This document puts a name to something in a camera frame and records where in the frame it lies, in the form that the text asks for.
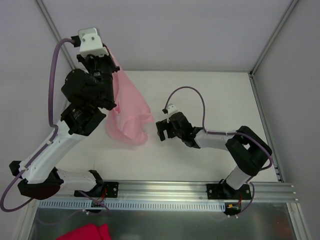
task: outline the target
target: cable tie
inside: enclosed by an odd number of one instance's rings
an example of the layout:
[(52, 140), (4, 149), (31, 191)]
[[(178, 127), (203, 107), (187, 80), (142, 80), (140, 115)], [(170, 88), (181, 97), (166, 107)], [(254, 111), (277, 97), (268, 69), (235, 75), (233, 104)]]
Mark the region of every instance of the cable tie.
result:
[(21, 167), (21, 171), (28, 171), (28, 169), (29, 169), (29, 168), (28, 168), (28, 167), (25, 167), (25, 166), (22, 166), (22, 167)]

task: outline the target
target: white robotic arm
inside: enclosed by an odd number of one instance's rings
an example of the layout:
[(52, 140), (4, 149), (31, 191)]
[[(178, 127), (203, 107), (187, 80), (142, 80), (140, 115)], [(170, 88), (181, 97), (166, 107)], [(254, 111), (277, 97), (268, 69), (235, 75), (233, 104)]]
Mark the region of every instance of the white robotic arm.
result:
[(239, 194), (238, 190), (263, 170), (268, 155), (272, 154), (270, 147), (247, 126), (233, 131), (208, 131), (203, 127), (193, 127), (173, 104), (163, 111), (167, 118), (156, 123), (161, 141), (166, 139), (166, 131), (168, 138), (178, 137), (190, 148), (214, 148), (230, 152), (237, 166), (222, 183), (225, 199)]
[(116, 106), (112, 73), (119, 67), (101, 41), (98, 30), (80, 30), (72, 40), (75, 47), (80, 47), (77, 59), (87, 72), (75, 69), (67, 75), (61, 90), (70, 105), (56, 124), (57, 132), (53, 130), (30, 157), (10, 164), (13, 175), (23, 171), (22, 181), (18, 184), (20, 193), (38, 200), (57, 192), (76, 194), (77, 190), (86, 192), (90, 197), (99, 197), (103, 191), (104, 182), (95, 170), (67, 172), (55, 168), (106, 117), (99, 108), (111, 110)]

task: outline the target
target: white table surface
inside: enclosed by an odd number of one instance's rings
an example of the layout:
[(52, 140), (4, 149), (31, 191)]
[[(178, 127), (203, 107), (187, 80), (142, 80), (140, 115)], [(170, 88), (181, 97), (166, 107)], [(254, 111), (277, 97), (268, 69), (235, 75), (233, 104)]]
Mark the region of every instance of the white table surface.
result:
[[(127, 75), (149, 104), (155, 122), (166, 117), (162, 109), (173, 90), (192, 86), (204, 97), (207, 129), (236, 130), (246, 125), (266, 140), (247, 73), (128, 71)], [(182, 89), (170, 102), (193, 126), (201, 126), (202, 104), (197, 93)], [(94, 169), (105, 180), (219, 181), (236, 166), (227, 151), (189, 148), (178, 138), (161, 142), (155, 123), (145, 126), (148, 141), (142, 146), (111, 139), (105, 125), (104, 120), (57, 167), (73, 172)], [(277, 182), (276, 172), (272, 167), (253, 181)]]

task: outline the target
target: pink cloth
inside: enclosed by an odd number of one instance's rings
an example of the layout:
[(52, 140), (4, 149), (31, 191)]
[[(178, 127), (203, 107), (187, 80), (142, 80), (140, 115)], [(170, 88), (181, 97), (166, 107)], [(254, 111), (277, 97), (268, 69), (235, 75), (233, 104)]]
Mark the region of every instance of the pink cloth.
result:
[(102, 226), (95, 226), (88, 224), (76, 230), (68, 232), (67, 234), (58, 237), (56, 240), (112, 240), (109, 235), (109, 228), (107, 224)]
[(145, 144), (148, 135), (143, 131), (143, 125), (152, 123), (154, 118), (146, 100), (121, 67), (113, 73), (113, 92), (116, 107), (108, 114), (107, 133), (123, 143), (136, 146)]

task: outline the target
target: white wall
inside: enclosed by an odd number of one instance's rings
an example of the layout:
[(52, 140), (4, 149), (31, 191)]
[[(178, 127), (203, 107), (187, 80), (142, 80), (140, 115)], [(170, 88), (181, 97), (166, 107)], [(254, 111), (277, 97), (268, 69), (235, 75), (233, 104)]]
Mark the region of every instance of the white wall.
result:
[[(5, 1), (0, 8), (0, 193), (13, 179), (9, 163), (23, 160), (49, 134), (48, 85), (55, 41), (31, 0)], [(63, 84), (69, 66), (61, 56), (56, 74), (55, 116), (61, 109)], [(24, 200), (14, 186), (8, 208)], [(20, 212), (0, 211), (0, 239), (9, 240)]]
[(248, 72), (291, 0), (43, 1), (62, 35), (99, 28), (125, 70)]
[(282, 163), (314, 239), (320, 238), (320, 1), (302, 0), (256, 74)]

